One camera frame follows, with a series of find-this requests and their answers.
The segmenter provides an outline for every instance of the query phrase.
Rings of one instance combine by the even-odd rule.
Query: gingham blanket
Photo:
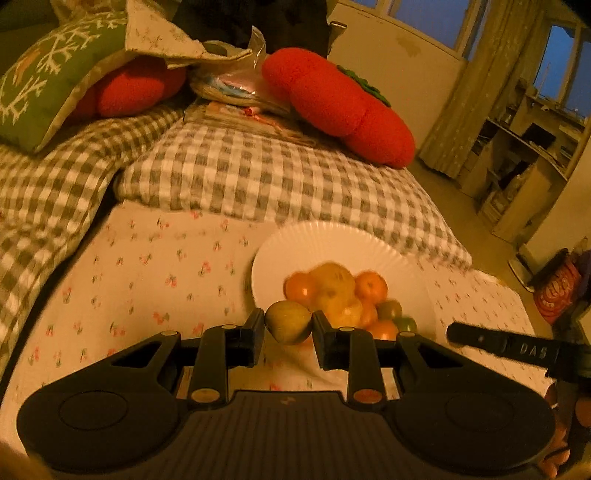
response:
[[[401,252],[471,265],[407,170],[375,167],[337,147],[302,147],[186,117],[116,179],[120,199],[251,221],[347,223]]]
[[[97,121],[46,155],[0,144],[0,377],[41,287],[80,244],[112,177],[182,114],[162,105]]]

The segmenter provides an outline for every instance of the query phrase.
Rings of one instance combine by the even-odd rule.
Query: curtain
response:
[[[534,26],[541,25],[543,16],[543,0],[489,1],[491,10],[474,59],[460,74],[418,154],[429,167],[451,178],[460,173]]]
[[[546,50],[551,26],[552,22],[546,18],[543,12],[538,14],[531,35],[528,37],[521,55],[519,55],[513,72],[489,114],[491,118],[499,118],[505,113],[505,107],[509,103],[509,99],[513,97],[520,78],[525,79],[528,83],[534,83]]]

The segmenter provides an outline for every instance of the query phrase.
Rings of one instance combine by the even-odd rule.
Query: green snowflake pillow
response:
[[[40,151],[91,85],[133,58],[124,12],[64,24],[29,48],[0,78],[0,138]]]

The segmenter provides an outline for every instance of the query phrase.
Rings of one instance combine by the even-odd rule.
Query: plastic bag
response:
[[[207,41],[203,45],[207,51],[216,55],[234,56],[242,51],[221,41]],[[201,64],[189,73],[191,88],[208,100],[290,116],[290,104],[276,98],[261,75],[267,46],[265,38],[256,27],[252,27],[248,50],[249,55],[230,65]]]

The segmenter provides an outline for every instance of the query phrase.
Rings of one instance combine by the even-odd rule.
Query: red plush pillow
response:
[[[76,105],[69,120],[136,115],[175,95],[187,70],[169,70],[163,59],[141,56],[95,83]]]
[[[402,119],[323,57],[283,48],[267,58],[262,75],[304,119],[365,159],[396,168],[412,162],[414,138]]]

